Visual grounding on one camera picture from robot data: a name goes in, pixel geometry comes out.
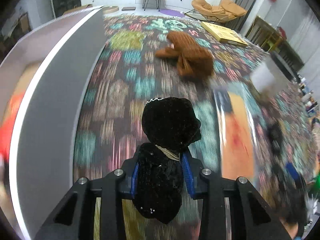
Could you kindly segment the dark wooden bench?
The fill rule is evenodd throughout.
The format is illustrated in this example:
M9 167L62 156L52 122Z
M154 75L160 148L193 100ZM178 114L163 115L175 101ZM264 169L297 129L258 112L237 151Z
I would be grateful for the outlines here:
M270 51L275 51L295 72L299 72L304 67L304 62L296 51L290 46L287 40L280 40L270 47Z

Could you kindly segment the orange card in clear bag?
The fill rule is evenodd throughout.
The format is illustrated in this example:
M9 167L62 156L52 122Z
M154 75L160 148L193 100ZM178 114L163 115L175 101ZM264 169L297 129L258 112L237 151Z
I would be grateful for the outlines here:
M223 178L247 178L255 183L257 148L254 124L242 96L218 88L213 93L220 142L220 171Z

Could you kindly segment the black velvet cloth bundle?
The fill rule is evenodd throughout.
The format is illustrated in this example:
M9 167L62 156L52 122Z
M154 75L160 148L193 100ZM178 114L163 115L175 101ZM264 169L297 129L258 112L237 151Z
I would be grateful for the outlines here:
M201 139L201 122L185 98L154 98L142 114L148 142L137 149L133 204L147 219L170 223L182 205L181 155Z

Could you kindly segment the small black cloth item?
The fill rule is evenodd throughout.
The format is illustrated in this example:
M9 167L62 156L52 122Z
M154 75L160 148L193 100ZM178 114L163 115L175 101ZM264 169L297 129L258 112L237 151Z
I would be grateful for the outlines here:
M280 156L283 145L283 133L279 122L275 121L268 125L267 137L269 139L273 155Z

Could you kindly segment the colourful woven table cloth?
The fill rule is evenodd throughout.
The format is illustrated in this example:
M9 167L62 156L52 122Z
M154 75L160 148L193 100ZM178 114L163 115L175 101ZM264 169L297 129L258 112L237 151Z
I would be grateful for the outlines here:
M147 141L141 127L146 102L170 96L191 101L201 121L202 139L191 144L193 157L214 171L219 169L219 143L213 91L227 85L241 95L248 107L257 136L255 187L273 205L277 186L271 181L272 166L292 163L311 182L316 176L317 150L305 107L295 84L265 104L249 94L250 73L266 53L249 44L245 48L223 45L193 20L157 16L115 16L104 19L105 48L93 70L81 108L74 145L73 177L97 179L121 167L138 145ZM214 59L214 74L206 81L179 77L173 61L155 56L166 47L167 33L189 34ZM283 133L280 156L273 155L268 125L279 122Z

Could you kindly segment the red yellow fish plush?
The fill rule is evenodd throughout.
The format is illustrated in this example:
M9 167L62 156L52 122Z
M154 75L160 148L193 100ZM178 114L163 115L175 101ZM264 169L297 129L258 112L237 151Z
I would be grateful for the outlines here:
M9 101L9 113L1 126L1 156L6 163L9 162L10 143L16 116L24 97L24 92L13 95Z

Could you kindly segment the brown knitted scarf bundle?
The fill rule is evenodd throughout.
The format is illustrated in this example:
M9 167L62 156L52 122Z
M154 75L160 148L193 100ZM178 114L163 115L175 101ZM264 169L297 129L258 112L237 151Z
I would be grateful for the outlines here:
M200 46L189 34L171 31L167 34L167 40L172 46L156 51L155 56L160 59L175 59L180 76L206 79L214 74L212 53Z

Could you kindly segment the orange lounge chair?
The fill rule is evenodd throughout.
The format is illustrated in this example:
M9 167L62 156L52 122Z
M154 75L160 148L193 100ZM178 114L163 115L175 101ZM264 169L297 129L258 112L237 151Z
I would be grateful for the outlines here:
M193 0L191 5L205 19L219 23L226 23L247 14L247 10L231 0L221 0L217 6L209 4L206 0Z

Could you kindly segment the yellow flat box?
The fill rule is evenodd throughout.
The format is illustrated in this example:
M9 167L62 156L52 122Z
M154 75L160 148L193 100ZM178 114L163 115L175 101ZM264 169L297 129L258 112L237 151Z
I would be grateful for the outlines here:
M209 22L201 22L201 26L215 37L220 43L235 46L248 46L248 43L234 30Z

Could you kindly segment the clear plastic container black lid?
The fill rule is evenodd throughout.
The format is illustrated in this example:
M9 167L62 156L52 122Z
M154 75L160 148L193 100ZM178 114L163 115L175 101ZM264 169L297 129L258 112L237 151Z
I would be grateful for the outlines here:
M284 90L292 79L288 65L274 51L268 54L249 76L253 91L263 100Z

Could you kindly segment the grey storage bin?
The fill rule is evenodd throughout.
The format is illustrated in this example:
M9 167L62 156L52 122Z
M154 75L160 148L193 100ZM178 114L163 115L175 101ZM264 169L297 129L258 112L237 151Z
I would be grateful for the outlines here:
M1 64L1 87L16 79L18 59L41 64L15 120L9 185L24 239L33 239L73 183L73 156L81 106L105 46L103 9L62 16L23 38Z

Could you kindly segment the wooden chair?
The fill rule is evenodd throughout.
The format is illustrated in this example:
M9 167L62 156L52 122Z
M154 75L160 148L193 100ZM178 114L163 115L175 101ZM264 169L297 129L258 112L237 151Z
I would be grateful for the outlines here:
M284 41L281 33L260 16L256 16L245 38L266 52L276 50Z

